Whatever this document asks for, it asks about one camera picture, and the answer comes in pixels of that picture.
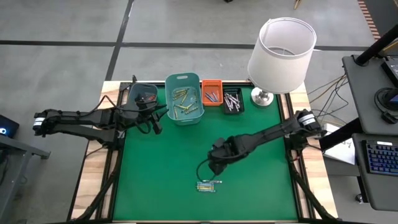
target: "silver lamp base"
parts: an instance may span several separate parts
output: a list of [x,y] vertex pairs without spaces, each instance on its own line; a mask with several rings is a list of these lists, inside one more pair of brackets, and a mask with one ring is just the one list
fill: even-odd
[[255,87],[251,92],[251,101],[253,102],[254,106],[259,108],[265,108],[266,106],[270,105],[274,100],[274,94],[267,93],[260,88]]

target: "green tabletop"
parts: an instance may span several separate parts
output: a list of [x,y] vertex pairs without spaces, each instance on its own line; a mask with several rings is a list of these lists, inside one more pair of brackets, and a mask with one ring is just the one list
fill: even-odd
[[[198,124],[177,126],[165,115],[160,135],[127,132],[114,220],[296,220],[289,167],[282,138],[259,146],[230,165],[216,180],[215,193],[197,192],[196,168],[218,138],[255,133],[280,123],[277,101],[252,105],[251,87],[242,86],[245,112],[225,115],[205,107]],[[159,101],[165,91],[159,88]],[[203,179],[212,176],[207,165]]]

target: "keyboard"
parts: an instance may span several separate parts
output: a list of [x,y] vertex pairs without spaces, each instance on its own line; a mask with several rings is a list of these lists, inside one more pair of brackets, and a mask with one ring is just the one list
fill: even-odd
[[368,172],[398,176],[398,143],[363,141],[368,155]]

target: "white lampshade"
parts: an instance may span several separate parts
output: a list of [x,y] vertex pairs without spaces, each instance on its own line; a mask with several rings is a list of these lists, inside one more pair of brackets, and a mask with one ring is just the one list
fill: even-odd
[[248,72],[256,87],[268,93],[288,93],[304,81],[317,35],[294,18],[268,20],[260,30]]

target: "black container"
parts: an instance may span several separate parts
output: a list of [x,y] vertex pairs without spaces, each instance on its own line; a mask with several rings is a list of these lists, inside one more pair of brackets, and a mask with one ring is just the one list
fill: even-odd
[[[229,108],[225,102],[225,96],[224,96],[225,93],[228,93],[235,98],[236,98],[236,94],[238,94],[238,100],[239,100],[239,105],[240,105],[239,111],[236,109],[235,106],[233,107],[233,109],[231,111],[229,111]],[[224,114],[240,114],[240,113],[244,112],[242,89],[240,89],[240,88],[224,88],[223,89],[223,97],[224,97],[224,103],[223,103]]]

